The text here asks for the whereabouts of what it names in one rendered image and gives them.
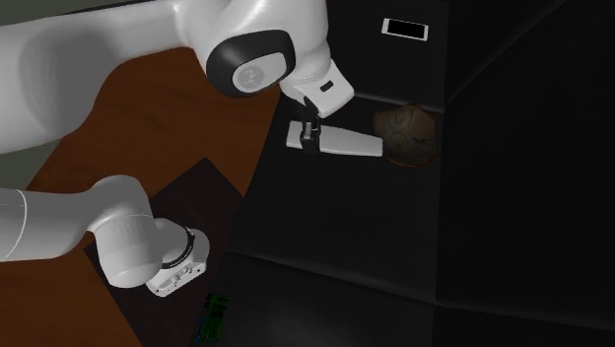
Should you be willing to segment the green and black box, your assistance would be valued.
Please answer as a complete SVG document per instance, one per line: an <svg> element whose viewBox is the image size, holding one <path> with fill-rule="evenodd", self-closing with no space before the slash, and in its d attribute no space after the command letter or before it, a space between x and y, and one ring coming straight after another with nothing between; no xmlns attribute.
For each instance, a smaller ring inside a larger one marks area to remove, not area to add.
<svg viewBox="0 0 615 347"><path fill-rule="evenodd" d="M228 296L210 294L207 297L193 338L195 343L202 344L219 340L228 303Z"/></svg>

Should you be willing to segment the white flat remote control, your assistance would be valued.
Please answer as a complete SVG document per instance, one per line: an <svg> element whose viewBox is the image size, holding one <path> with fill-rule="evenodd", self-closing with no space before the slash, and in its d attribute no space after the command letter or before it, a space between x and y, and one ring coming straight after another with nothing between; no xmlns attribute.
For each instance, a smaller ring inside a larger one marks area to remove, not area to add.
<svg viewBox="0 0 615 347"><path fill-rule="evenodd" d="M321 153L349 156L382 156L382 139L355 131L322 125L319 150Z"/></svg>

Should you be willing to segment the brown patterned round cushion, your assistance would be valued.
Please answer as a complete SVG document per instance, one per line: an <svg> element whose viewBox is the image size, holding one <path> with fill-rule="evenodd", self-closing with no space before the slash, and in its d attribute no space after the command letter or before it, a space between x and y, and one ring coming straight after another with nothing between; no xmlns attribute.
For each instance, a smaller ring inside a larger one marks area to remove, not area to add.
<svg viewBox="0 0 615 347"><path fill-rule="evenodd" d="M382 139L383 156L403 167L422 167L438 155L436 117L419 104L373 114L374 135Z"/></svg>

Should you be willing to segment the white phone with black screen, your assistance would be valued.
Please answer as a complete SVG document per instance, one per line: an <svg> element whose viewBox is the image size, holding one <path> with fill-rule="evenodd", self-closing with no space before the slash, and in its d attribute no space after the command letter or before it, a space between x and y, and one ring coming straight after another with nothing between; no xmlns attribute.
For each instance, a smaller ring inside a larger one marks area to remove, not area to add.
<svg viewBox="0 0 615 347"><path fill-rule="evenodd" d="M380 32L383 35L392 35L418 41L427 41L429 26L414 22L384 18Z"/></svg>

